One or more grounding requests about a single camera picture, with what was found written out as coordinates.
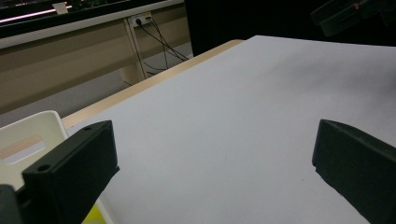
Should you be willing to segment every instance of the table edge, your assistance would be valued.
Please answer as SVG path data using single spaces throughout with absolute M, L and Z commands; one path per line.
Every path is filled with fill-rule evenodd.
M 241 43 L 243 41 L 244 40 L 241 40 L 241 39 L 230 40 L 220 46 L 210 49 L 200 55 L 197 55 L 196 57 L 193 57 L 193 58 L 187 60 L 184 63 L 180 63 L 174 67 L 171 67 L 154 77 L 150 77 L 146 80 L 136 83 L 133 86 L 131 86 L 123 91 L 119 91 L 111 96 L 108 96 L 107 98 L 105 98 L 101 101 L 98 101 L 92 105 L 82 108 L 79 111 L 62 118 L 62 123 L 64 124 L 64 127 L 66 129 L 73 127 L 74 125 L 82 122 L 83 120 L 89 119 L 89 118 L 93 117 L 94 115 L 99 114 L 100 112 L 110 108 L 111 106 L 116 105 L 116 104 L 128 99 L 129 97 L 134 96 L 134 95 L 138 94 L 139 92 L 144 91 L 144 90 L 168 79 L 169 77 L 173 77 L 173 76 L 181 73 L 182 71 L 195 66 L 198 63 L 202 63 L 205 60 L 210 59 L 210 58 L 222 53 L 223 51 L 230 49 L 235 45 L 238 45 L 239 43 Z

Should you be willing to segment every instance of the floor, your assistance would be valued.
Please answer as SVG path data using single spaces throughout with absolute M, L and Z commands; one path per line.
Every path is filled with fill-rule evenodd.
M 175 50 L 187 58 L 192 57 L 190 43 L 178 46 Z M 163 69 L 182 63 L 179 58 L 169 54 L 167 55 L 166 61 L 163 53 L 144 60 L 147 77 L 154 76 Z M 55 110 L 63 118 L 128 87 L 130 85 L 122 80 L 120 72 L 114 71 L 77 85 L 69 90 L 61 91 L 42 100 L 2 114 L 0 115 L 0 127 L 45 110 Z

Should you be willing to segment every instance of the white table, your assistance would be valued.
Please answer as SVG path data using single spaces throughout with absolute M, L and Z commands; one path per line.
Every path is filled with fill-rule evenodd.
M 395 58 L 254 36 L 68 131 L 113 121 L 120 223 L 368 223 L 311 160 L 320 119 L 396 146 Z

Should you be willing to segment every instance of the power outlet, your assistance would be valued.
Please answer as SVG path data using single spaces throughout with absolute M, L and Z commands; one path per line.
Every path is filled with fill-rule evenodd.
M 151 20 L 149 19 L 151 18 L 151 12 L 144 12 L 141 14 L 137 14 L 131 17 L 132 19 L 132 26 L 133 27 L 138 27 L 139 25 L 136 23 L 137 20 L 140 20 L 142 22 L 142 25 L 150 23 Z

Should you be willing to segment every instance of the pink light strip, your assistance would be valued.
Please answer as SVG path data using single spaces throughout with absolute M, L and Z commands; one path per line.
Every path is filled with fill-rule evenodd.
M 42 14 L 51 13 L 51 12 L 54 12 L 54 11 L 56 11 L 56 10 L 55 9 L 50 9 L 50 10 L 35 12 L 35 13 L 31 13 L 31 14 L 26 14 L 26 15 L 19 16 L 19 17 L 13 17 L 13 18 L 0 20 L 0 23 L 6 22 L 6 21 L 16 21 L 16 20 L 20 20 L 20 19 L 23 19 L 23 18 L 27 18 L 27 17 L 33 17 L 33 16 L 38 16 L 38 15 L 42 15 Z

